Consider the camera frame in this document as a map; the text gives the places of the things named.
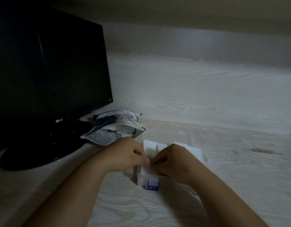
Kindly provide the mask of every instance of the person's right arm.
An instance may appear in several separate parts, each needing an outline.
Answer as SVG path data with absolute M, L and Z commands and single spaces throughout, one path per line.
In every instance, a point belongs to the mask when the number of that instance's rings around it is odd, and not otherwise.
M 184 147 L 168 146 L 157 154 L 152 166 L 177 182 L 190 185 L 213 225 L 268 227 L 233 190 Z

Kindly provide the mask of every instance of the desk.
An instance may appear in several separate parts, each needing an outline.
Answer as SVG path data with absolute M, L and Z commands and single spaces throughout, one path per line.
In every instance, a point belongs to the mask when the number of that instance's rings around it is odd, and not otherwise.
M 290 136 L 148 119 L 140 119 L 140 124 L 189 133 L 192 144 L 205 152 L 208 168 L 259 216 L 270 226 L 291 226 Z M 18 172 L 0 169 L 0 226 L 20 226 L 80 163 L 99 149 L 87 143 L 39 168 Z M 88 225 L 209 226 L 197 195 L 178 192 L 171 184 L 158 192 L 147 191 L 135 181 L 133 169 L 109 173 Z

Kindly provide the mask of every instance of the monitor stand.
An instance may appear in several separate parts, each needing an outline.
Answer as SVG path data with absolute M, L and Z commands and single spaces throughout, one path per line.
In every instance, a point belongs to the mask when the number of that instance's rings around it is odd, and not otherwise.
M 17 171 L 42 166 L 81 148 L 86 139 L 80 136 L 92 128 L 90 122 L 72 120 L 35 132 L 12 144 L 1 156 L 0 167 Z

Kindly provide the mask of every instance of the person's right hand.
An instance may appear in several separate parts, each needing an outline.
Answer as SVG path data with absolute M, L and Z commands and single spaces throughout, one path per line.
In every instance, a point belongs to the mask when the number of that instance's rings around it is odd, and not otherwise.
M 183 146 L 172 144 L 160 151 L 152 160 L 152 167 L 179 183 L 190 184 L 191 170 L 199 160 Z

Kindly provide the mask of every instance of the person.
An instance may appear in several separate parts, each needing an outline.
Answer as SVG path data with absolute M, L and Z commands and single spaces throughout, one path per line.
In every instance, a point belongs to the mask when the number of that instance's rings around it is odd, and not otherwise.
M 83 162 L 22 226 L 86 226 L 105 175 L 147 164 L 149 159 L 138 142 L 120 138 Z M 201 199 L 213 226 L 268 226 L 184 147 L 168 146 L 151 164 L 158 172 L 190 185 Z

